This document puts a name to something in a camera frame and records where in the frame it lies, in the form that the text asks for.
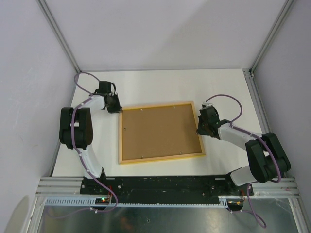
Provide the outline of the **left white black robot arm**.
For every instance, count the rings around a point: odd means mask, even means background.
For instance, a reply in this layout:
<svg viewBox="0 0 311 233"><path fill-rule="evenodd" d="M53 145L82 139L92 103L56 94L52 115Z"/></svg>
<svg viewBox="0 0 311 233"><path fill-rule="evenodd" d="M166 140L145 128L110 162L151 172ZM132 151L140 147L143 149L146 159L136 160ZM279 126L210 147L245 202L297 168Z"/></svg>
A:
<svg viewBox="0 0 311 233"><path fill-rule="evenodd" d="M109 81L100 81L98 89L76 107L64 107L60 114L59 140L68 149L75 150L85 177L94 178L90 188L97 194L107 190L107 181L100 178L104 169L99 164L92 141L94 137L92 115L98 111L107 110L110 114L122 112L122 107L116 86Z"/></svg>

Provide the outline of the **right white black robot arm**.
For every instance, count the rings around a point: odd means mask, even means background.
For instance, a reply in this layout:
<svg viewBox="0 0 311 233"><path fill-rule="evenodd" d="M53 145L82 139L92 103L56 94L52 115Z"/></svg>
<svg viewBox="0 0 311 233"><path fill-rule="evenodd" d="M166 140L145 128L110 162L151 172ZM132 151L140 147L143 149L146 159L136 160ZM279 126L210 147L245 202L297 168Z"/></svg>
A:
<svg viewBox="0 0 311 233"><path fill-rule="evenodd" d="M197 133L229 142L247 154L248 165L228 173L224 189L237 194L247 183L279 182L281 174L291 169L291 163L274 133L256 134L236 127L229 120L219 120L212 105L203 105L198 116Z"/></svg>

